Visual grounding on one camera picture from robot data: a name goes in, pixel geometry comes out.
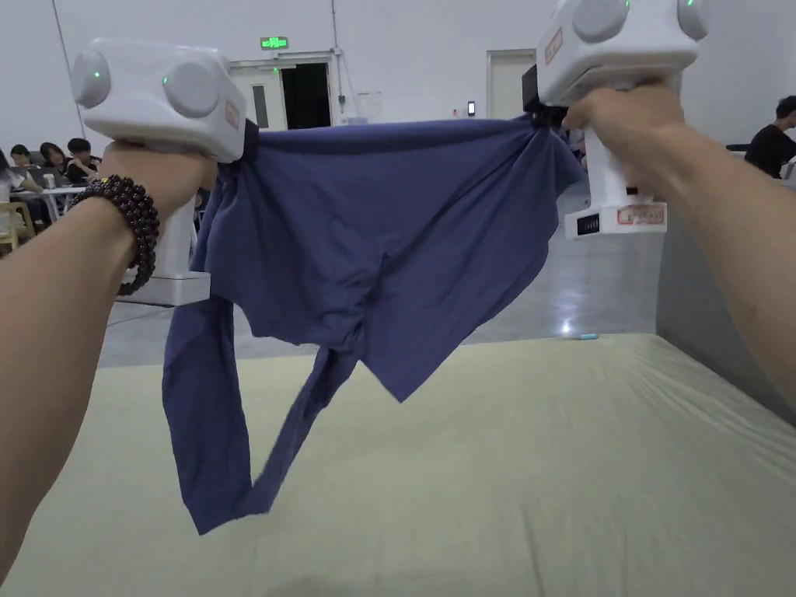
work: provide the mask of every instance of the gray floor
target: gray floor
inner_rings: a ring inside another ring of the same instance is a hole
[[[559,201],[560,211],[582,209],[579,193]],[[574,334],[653,332],[662,235],[552,239],[544,270],[516,301],[473,332],[468,343],[550,338]],[[171,309],[117,303],[105,334],[100,366],[156,365],[163,362]],[[273,338],[254,338],[236,310],[238,358],[313,354]]]

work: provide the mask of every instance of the seated person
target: seated person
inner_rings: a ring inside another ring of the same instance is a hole
[[[44,192],[44,189],[37,185],[29,174],[27,177],[16,174],[10,168],[6,156],[0,150],[0,201],[9,201],[10,191],[16,188],[31,191],[32,193]],[[20,201],[28,206],[30,219],[34,222],[40,221],[44,228],[52,224],[47,204],[40,197],[15,197],[14,201]]]
[[[66,178],[73,184],[86,186],[97,178],[102,160],[92,155],[92,145],[86,139],[75,138],[66,144],[72,159],[66,166]]]
[[[779,103],[777,119],[751,140],[746,161],[772,178],[781,178],[782,167],[796,157],[796,141],[785,134],[792,128],[796,128],[796,96]]]
[[[14,165],[17,168],[35,170],[39,167],[30,161],[30,152],[24,145],[15,145],[11,148],[11,159],[14,160]]]
[[[58,145],[45,141],[39,147],[39,152],[45,159],[45,168],[55,168],[61,174],[66,174],[66,154]]]

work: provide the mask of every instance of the gray partition panel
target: gray partition panel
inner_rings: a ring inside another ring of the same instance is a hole
[[[796,415],[752,359],[701,250],[672,210],[657,298],[657,332],[796,425]]]

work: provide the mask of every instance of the white wall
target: white wall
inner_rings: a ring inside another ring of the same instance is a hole
[[[455,108],[466,113],[468,100],[486,116],[486,52],[535,48],[554,5],[554,0],[339,0],[339,41],[355,91],[382,93],[379,120],[450,118]],[[347,83],[345,71],[343,80]]]
[[[66,151],[80,137],[53,6],[49,0],[0,0],[0,147],[31,151],[51,141]]]
[[[781,97],[796,96],[796,33],[794,34],[794,47],[790,55],[793,57],[790,64],[790,74],[786,78],[785,85],[782,88]],[[796,131],[790,131],[790,136],[796,139]]]
[[[713,0],[711,33],[684,78],[689,122],[724,144],[771,123],[788,95],[794,23],[794,0]]]
[[[455,108],[464,111],[468,100],[477,102],[479,116],[486,115],[486,52],[535,46],[554,3],[337,0],[339,45],[348,66],[341,73],[348,98],[344,115],[357,115],[358,92],[381,93],[380,113],[367,114],[375,121],[449,118]],[[0,96],[0,143],[6,149],[43,138],[63,143],[80,128],[49,0],[3,4],[0,50],[19,91]],[[70,60],[93,37],[111,35],[213,45],[232,60],[267,57],[259,48],[262,36],[288,36],[291,51],[325,51],[333,44],[330,0],[57,0],[57,5]],[[796,92],[796,2],[713,0],[713,5],[713,31],[686,73],[684,104],[703,132],[722,142],[744,142],[771,120],[789,81]],[[336,87],[334,69],[332,76]]]

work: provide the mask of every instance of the green exit sign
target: green exit sign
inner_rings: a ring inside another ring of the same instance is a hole
[[[285,49],[287,48],[286,37],[261,37],[259,44],[263,49]]]

